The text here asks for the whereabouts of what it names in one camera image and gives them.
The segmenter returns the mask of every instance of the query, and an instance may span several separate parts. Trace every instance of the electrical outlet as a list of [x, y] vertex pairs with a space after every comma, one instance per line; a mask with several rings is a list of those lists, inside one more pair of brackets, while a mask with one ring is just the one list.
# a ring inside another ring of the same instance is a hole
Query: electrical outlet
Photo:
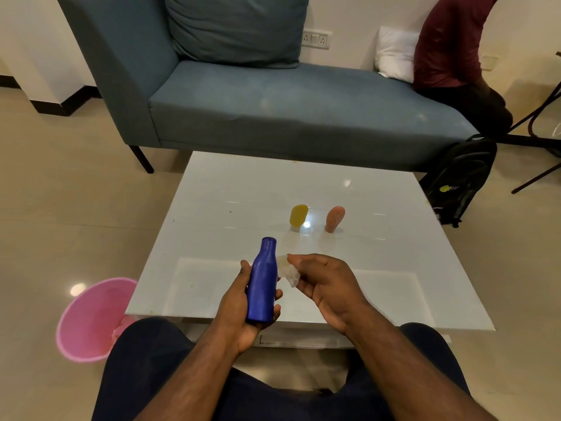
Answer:
[[332, 35], [331, 31], [304, 30], [302, 46], [328, 50], [331, 45]]
[[479, 62], [481, 63], [481, 69], [494, 70], [498, 60], [499, 58], [496, 56], [487, 56], [487, 55], [481, 56], [479, 59]]

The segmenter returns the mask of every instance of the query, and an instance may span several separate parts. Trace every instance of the person's right hand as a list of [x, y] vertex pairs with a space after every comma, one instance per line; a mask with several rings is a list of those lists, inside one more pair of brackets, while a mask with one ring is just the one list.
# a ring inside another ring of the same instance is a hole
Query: person's right hand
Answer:
[[372, 308], [344, 261], [321, 254], [289, 254], [288, 262], [300, 272], [298, 290], [314, 301], [337, 332], [347, 335], [354, 317]]

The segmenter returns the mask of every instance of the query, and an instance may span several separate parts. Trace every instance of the yellow bottle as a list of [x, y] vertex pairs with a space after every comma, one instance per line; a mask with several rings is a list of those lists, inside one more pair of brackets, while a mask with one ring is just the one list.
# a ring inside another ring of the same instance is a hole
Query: yellow bottle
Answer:
[[301, 204], [296, 205], [292, 212], [290, 213], [290, 225], [294, 228], [299, 229], [300, 226], [306, 221], [306, 216], [308, 215], [308, 206]]

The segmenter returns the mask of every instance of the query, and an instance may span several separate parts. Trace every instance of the black backpack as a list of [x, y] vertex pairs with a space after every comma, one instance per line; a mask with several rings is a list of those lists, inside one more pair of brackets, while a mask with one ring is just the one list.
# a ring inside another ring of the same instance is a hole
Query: black backpack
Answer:
[[491, 172], [496, 143], [476, 140], [449, 149], [419, 184], [441, 225], [458, 227], [461, 216]]

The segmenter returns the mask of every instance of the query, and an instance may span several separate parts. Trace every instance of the pink bucket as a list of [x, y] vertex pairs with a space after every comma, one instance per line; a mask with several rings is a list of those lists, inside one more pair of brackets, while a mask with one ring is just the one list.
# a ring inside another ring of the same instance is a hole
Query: pink bucket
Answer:
[[98, 282], [78, 295], [60, 317], [57, 346], [74, 362], [105, 359], [115, 341], [134, 318], [124, 314], [136, 281], [112, 278]]

